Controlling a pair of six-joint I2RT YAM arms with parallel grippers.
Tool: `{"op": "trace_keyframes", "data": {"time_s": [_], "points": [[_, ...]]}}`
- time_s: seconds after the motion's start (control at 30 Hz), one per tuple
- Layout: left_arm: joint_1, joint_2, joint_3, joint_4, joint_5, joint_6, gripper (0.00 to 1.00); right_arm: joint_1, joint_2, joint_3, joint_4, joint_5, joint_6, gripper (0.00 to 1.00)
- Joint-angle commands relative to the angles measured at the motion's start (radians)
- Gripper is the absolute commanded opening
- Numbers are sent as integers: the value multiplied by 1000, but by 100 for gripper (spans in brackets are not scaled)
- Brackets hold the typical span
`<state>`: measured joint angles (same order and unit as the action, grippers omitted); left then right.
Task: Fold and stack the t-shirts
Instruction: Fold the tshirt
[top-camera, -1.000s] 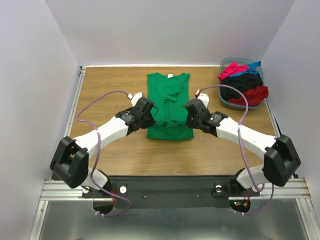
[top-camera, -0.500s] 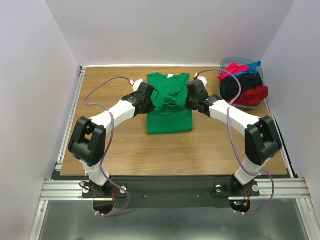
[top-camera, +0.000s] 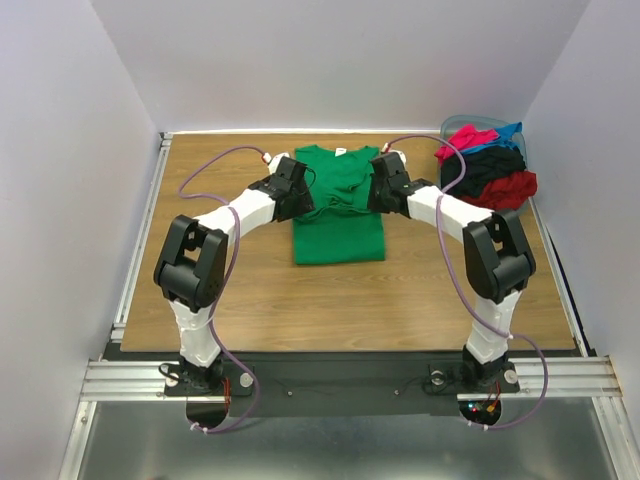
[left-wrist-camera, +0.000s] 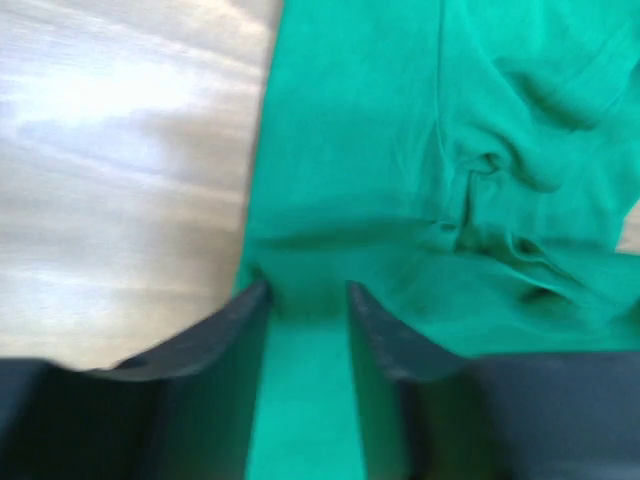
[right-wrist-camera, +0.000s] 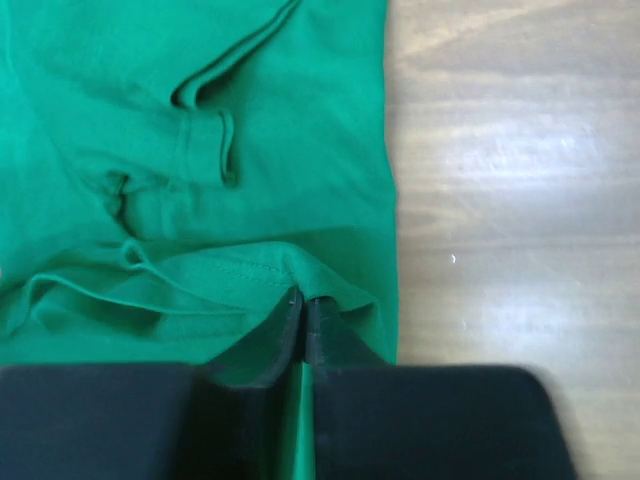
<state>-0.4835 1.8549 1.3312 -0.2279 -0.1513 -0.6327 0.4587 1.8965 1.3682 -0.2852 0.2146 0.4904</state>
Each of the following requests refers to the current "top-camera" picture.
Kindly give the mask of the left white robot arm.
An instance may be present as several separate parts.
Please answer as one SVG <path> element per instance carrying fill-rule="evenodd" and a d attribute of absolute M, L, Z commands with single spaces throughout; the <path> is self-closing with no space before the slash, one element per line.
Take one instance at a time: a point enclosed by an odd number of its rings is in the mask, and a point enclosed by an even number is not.
<path fill-rule="evenodd" d="M 265 160 L 266 178 L 209 213 L 179 215 L 169 226 L 153 273 L 180 338 L 178 362 L 159 369 L 168 388 L 201 396 L 255 391 L 254 373 L 230 359 L 214 333 L 214 309 L 235 267 L 240 239 L 272 222 L 312 212 L 310 187 L 316 177 L 309 166 L 285 154 Z"/>

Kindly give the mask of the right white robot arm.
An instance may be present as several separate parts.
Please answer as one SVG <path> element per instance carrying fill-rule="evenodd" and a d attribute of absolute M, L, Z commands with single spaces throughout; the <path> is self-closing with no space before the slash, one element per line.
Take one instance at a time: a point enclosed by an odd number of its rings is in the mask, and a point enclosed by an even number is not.
<path fill-rule="evenodd" d="M 371 165 L 370 210 L 401 214 L 437 229 L 454 287 L 473 318 L 462 350 L 460 378 L 466 387 L 482 390 L 506 366 L 512 317 L 536 270 L 519 215 L 509 209 L 476 207 L 424 179 L 412 180 L 396 151 L 374 158 Z M 464 296 L 445 252 L 446 235 L 462 244 L 466 278 L 476 294 L 474 304 Z"/>

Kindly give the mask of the green t shirt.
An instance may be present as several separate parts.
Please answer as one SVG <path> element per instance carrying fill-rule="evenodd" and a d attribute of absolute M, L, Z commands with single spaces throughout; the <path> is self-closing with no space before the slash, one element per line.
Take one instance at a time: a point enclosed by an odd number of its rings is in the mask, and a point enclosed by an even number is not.
<path fill-rule="evenodd" d="M 297 265 L 383 261 L 386 257 L 381 215 L 368 208 L 379 149 L 329 150 L 299 147 L 295 159 L 309 170 L 314 210 L 293 220 L 293 256 Z"/>

